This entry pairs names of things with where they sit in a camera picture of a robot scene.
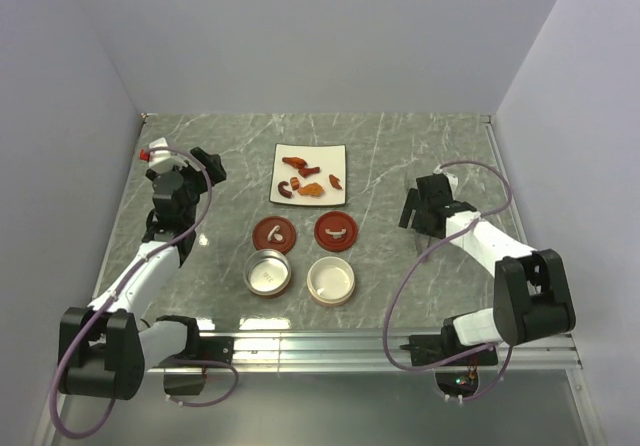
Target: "open tin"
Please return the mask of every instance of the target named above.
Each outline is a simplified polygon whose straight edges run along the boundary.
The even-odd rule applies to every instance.
[[[244,282],[253,294],[274,298],[282,294],[291,279],[291,266],[284,254],[274,249],[253,253],[244,266]]]

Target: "white plate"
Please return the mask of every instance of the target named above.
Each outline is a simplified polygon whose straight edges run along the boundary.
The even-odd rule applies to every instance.
[[[339,206],[347,202],[347,148],[341,146],[291,146],[277,144],[273,160],[273,175],[271,177],[272,203],[291,204],[294,206]],[[282,158],[298,157],[307,162],[308,168],[320,167],[318,174],[303,178],[293,166],[282,162]],[[329,175],[340,179],[342,189],[335,189],[329,182]],[[319,183],[324,188],[324,194],[319,198],[302,196],[291,189],[291,178],[300,180],[300,187],[309,183]],[[293,191],[293,197],[288,199],[278,192],[281,181],[289,183],[287,189]]]

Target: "round lid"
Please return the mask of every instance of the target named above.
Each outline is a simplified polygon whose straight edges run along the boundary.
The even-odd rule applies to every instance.
[[[342,211],[330,211],[316,221],[315,236],[318,244],[334,253],[353,246],[358,238],[358,225]]]
[[[258,250],[275,249],[286,254],[291,251],[294,244],[296,244],[296,228],[291,221],[281,216],[264,218],[253,228],[253,245]]]

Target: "round container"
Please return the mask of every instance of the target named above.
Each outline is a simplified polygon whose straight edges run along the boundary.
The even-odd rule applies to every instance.
[[[342,211],[329,211],[316,221],[314,235],[318,244],[332,253],[345,251],[358,238],[358,225]]]
[[[307,287],[313,299],[323,306],[340,306],[355,291],[353,269],[335,256],[319,259],[309,269]]]
[[[280,227],[278,234],[283,237],[282,243],[268,239],[269,233],[275,226]],[[295,244],[296,228],[293,227],[291,221],[281,216],[264,218],[253,228],[253,246],[256,249],[275,249],[282,254],[287,254]]]
[[[274,249],[253,253],[244,265],[244,282],[254,294],[274,298],[284,292],[291,279],[291,267],[284,254]]]

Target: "marble tabletop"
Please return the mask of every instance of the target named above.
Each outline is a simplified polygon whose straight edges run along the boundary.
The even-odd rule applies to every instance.
[[[218,330],[288,327],[293,330],[378,328],[393,291],[426,244],[398,227],[407,183],[430,174],[445,160],[467,158],[496,164],[487,126],[475,114],[243,114],[150,115],[139,145],[167,137],[176,146],[219,153],[228,179],[215,188],[212,210],[199,228],[184,266],[151,304],[145,318],[164,314],[211,319]],[[339,145],[347,148],[347,204],[335,209],[358,224],[355,245],[337,256],[356,276],[356,291],[343,306],[313,301],[306,287],[309,267],[329,253],[315,242],[313,227],[326,208],[269,202],[274,145]],[[129,264],[152,208],[145,163],[133,161],[130,180],[108,252],[100,291]],[[500,183],[477,167],[451,168],[457,197],[480,210],[505,199]],[[262,218],[280,215],[297,229],[287,254],[292,282],[274,299],[254,296],[242,270],[254,252],[252,230]],[[517,237],[510,210],[491,221]],[[394,327],[439,326],[446,317],[487,307],[492,279],[456,247],[447,245],[421,265],[400,298]]]

